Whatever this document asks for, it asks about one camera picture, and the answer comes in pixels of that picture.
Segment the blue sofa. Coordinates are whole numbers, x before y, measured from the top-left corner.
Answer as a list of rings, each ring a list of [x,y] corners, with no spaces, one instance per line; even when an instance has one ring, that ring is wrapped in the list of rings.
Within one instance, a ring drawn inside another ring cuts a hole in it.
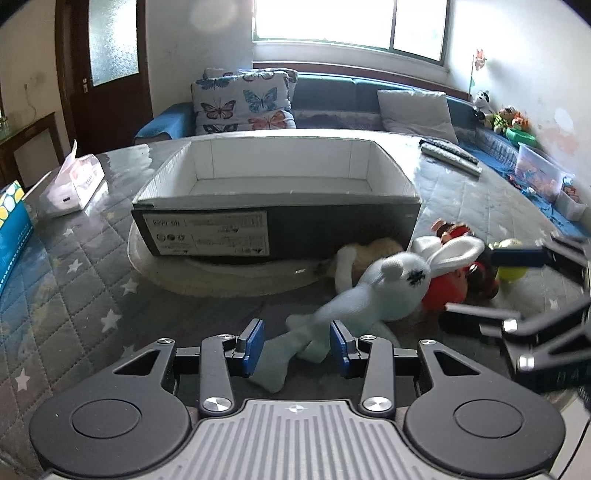
[[[300,73],[294,85],[291,111],[298,128],[329,128],[381,131],[378,92],[410,91],[412,86],[335,74]],[[514,179],[518,149],[508,139],[487,130],[466,101],[450,96],[451,122],[462,148],[505,179]],[[179,139],[195,134],[191,102],[174,104],[140,128],[136,144]]]

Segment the dark wooden door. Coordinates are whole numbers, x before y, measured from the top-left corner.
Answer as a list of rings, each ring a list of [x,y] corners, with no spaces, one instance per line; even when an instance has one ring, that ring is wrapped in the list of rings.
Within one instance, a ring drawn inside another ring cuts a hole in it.
[[[145,3],[58,1],[55,49],[69,143],[80,155],[131,145],[152,119]]]

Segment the black haired doll figure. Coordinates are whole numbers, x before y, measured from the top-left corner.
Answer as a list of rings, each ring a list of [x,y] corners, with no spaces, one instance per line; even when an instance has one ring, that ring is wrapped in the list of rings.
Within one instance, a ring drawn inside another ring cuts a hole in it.
[[[479,255],[472,255],[463,266],[467,292],[469,297],[493,299],[499,292],[498,268],[491,260],[492,249],[484,240],[477,236],[468,224],[459,221],[449,222],[439,218],[433,223],[431,230],[440,238],[442,244],[463,237],[479,241]]]

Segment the grey pillow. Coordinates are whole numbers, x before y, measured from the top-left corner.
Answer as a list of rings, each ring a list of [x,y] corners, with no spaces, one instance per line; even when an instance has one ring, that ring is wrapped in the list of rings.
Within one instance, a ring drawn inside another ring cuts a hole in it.
[[[458,144],[444,92],[379,90],[381,119],[388,132]]]

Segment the white plush rabbit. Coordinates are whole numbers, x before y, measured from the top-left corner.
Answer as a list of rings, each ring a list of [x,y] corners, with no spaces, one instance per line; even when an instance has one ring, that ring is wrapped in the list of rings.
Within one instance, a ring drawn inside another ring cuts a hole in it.
[[[408,251],[377,259],[356,286],[339,290],[314,313],[287,317],[287,332],[264,342],[250,381],[279,392],[294,356],[315,364],[328,356],[332,321],[361,336],[381,321],[402,319],[419,306],[433,278],[462,268],[479,250],[479,241],[470,237],[442,244],[437,236],[423,236],[413,240]]]

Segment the window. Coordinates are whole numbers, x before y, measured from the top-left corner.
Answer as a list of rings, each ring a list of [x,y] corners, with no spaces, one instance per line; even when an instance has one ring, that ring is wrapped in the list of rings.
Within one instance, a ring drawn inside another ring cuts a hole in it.
[[[442,63],[450,10],[445,0],[256,1],[253,39],[361,47]]]

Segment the green orange plush toys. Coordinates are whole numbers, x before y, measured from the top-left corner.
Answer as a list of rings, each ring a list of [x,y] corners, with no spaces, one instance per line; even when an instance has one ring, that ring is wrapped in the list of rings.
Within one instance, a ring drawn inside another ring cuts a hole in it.
[[[536,137],[531,133],[529,121],[512,106],[492,114],[489,121],[496,134],[504,136],[516,147],[521,144],[536,147],[538,144]]]

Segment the round beige mat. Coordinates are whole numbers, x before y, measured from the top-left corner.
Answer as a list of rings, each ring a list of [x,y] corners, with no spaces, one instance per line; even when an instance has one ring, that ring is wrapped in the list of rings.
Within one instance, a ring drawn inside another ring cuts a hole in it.
[[[198,298],[280,294],[317,282],[329,268],[329,262],[318,260],[215,265],[189,257],[156,257],[136,225],[130,227],[127,256],[133,268],[154,285]]]

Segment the dark wooden console table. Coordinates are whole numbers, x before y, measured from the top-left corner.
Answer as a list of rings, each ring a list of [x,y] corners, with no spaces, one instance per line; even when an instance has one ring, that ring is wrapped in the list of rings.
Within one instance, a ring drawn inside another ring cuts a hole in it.
[[[60,110],[29,122],[16,112],[7,114],[6,129],[1,128],[2,186],[17,180],[28,188],[63,163],[60,122]]]

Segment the red round toy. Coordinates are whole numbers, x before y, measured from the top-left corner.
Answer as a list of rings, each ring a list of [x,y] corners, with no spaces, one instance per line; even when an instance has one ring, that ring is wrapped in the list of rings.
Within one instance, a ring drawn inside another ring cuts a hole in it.
[[[468,281],[464,269],[455,270],[431,280],[429,289],[422,299],[422,306],[428,312],[441,312],[448,303],[461,304],[468,294]]]

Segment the butterfly print pillow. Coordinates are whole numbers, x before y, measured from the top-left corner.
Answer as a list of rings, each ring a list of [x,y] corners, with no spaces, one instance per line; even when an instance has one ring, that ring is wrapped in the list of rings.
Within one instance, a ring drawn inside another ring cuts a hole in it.
[[[204,75],[191,85],[195,133],[294,129],[296,86],[297,72],[290,69]]]

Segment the black white plush toy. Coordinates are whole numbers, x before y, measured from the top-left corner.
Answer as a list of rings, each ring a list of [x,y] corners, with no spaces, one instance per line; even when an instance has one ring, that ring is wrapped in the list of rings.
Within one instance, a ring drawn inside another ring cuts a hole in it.
[[[484,128],[492,129],[495,114],[490,105],[489,93],[479,91],[473,99],[473,105],[478,121]]]

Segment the white tissue pack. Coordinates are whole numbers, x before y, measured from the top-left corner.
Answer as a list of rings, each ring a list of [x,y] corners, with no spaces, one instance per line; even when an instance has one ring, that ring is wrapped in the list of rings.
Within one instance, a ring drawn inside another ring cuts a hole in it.
[[[82,211],[104,179],[98,158],[93,154],[78,157],[77,150],[78,144],[74,141],[60,169],[41,180],[37,209],[42,217]]]

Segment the yellow green lemon toy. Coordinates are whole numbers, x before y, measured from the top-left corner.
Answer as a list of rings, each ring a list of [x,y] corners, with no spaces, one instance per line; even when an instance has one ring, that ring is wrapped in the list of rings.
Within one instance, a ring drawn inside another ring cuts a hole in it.
[[[505,248],[518,248],[521,247],[523,243],[515,238],[507,238],[502,241],[494,242],[489,245],[491,249],[505,249]],[[525,267],[499,267],[497,271],[497,278],[501,282],[508,282],[512,283],[518,281],[519,279],[523,278],[527,273],[527,268]]]

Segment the tan peanut plush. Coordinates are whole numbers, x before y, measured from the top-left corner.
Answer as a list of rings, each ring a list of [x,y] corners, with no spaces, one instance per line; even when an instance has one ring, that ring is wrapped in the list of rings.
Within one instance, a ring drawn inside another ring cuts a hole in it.
[[[375,240],[368,245],[349,243],[335,254],[335,259],[329,262],[325,274],[335,278],[339,260],[345,260],[345,273],[351,274],[352,282],[356,284],[370,264],[377,259],[395,255],[403,250],[404,247],[398,241],[389,237]]]

